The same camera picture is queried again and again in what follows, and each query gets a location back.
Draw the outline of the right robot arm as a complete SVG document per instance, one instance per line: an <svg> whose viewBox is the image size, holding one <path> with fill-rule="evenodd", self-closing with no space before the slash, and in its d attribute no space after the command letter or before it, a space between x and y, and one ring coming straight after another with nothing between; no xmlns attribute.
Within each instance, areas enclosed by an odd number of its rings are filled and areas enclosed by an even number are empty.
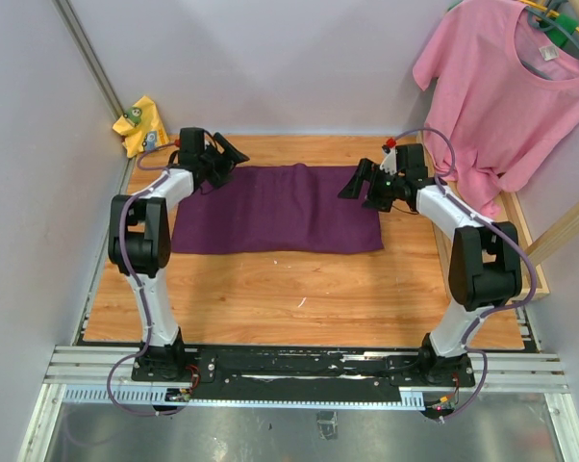
<svg viewBox="0 0 579 462"><path fill-rule="evenodd" d="M475 380L468 347L486 317L522 289L516 227L494 222L469 208L442 180L429 173L419 143L383 147L377 164L362 158L342 188L343 199L361 198L367 209L388 212L397 201L426 217L451 241L450 304L438 326L426 334L417 358L389 364L390 380L416 378L428 385L468 387Z"/></svg>

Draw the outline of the purple surgical wrap cloth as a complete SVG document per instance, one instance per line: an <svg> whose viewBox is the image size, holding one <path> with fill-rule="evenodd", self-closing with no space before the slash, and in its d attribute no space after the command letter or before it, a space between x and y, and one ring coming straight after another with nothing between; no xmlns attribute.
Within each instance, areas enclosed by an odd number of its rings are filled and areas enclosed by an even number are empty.
<svg viewBox="0 0 579 462"><path fill-rule="evenodd" d="M171 249L199 255L381 250L377 211L338 196L353 173L353 167L303 164L238 167L228 184L180 202Z"/></svg>

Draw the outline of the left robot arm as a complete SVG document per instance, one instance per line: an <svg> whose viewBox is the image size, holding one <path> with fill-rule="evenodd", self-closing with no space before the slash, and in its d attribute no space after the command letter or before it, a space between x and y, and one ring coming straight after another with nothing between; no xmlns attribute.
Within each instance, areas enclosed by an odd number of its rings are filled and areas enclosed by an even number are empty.
<svg viewBox="0 0 579 462"><path fill-rule="evenodd" d="M154 182L111 202L108 256L132 289L141 323L139 351L131 357L135 381L178 381L193 369L166 282L169 212L205 183L224 186L234 168L249 160L222 134L198 127L183 128L175 146Z"/></svg>

